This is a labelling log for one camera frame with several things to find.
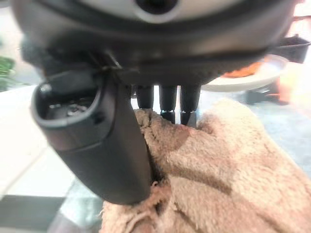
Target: black plastic handle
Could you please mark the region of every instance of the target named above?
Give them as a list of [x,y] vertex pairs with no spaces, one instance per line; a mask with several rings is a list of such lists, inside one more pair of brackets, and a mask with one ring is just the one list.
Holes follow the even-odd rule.
[[[125,86],[112,76],[102,80],[93,103],[77,116],[48,117],[52,101],[45,99],[41,87],[34,93],[32,113],[52,147],[88,188],[108,202],[133,204],[150,194],[147,148]],[[66,108],[72,101],[58,106]]]

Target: beige towel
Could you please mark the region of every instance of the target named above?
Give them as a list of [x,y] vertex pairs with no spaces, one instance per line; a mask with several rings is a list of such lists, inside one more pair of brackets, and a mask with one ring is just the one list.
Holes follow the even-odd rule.
[[311,233],[309,178],[247,107],[222,100],[197,129],[136,115],[163,179],[138,205],[106,202],[100,233]]

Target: towel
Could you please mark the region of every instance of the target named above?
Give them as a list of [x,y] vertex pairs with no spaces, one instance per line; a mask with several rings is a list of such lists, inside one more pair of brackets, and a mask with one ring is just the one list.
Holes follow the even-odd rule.
[[310,179],[246,106],[221,100],[197,129],[136,116],[159,179],[139,204],[105,202],[100,233],[311,233]]

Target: white plate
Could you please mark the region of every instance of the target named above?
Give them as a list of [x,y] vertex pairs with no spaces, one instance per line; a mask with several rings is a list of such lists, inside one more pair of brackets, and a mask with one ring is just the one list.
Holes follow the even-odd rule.
[[219,77],[210,83],[203,85],[202,90],[213,92],[235,92],[260,88],[280,77],[288,60],[277,55],[267,55],[256,74],[243,78]]

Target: orange object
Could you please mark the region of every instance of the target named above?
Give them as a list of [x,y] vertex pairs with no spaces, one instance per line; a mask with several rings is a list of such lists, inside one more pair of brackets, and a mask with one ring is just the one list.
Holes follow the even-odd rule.
[[224,77],[226,77],[226,78],[241,78],[241,77],[253,75],[259,70],[262,63],[263,62],[255,62],[255,63],[251,64],[250,66],[244,67],[240,70],[235,70],[235,71],[232,71],[229,73],[225,73]]

